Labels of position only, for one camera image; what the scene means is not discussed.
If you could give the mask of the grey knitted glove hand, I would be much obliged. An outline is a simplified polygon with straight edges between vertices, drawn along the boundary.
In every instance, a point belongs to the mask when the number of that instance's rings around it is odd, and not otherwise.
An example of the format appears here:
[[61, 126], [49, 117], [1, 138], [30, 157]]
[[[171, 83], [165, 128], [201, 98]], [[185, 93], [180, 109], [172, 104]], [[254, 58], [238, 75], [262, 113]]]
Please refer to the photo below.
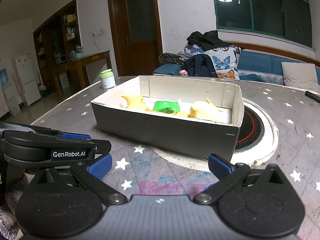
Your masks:
[[1, 239], [15, 239], [19, 232], [15, 217], [16, 204], [28, 186], [27, 176], [8, 184], [1, 199]]

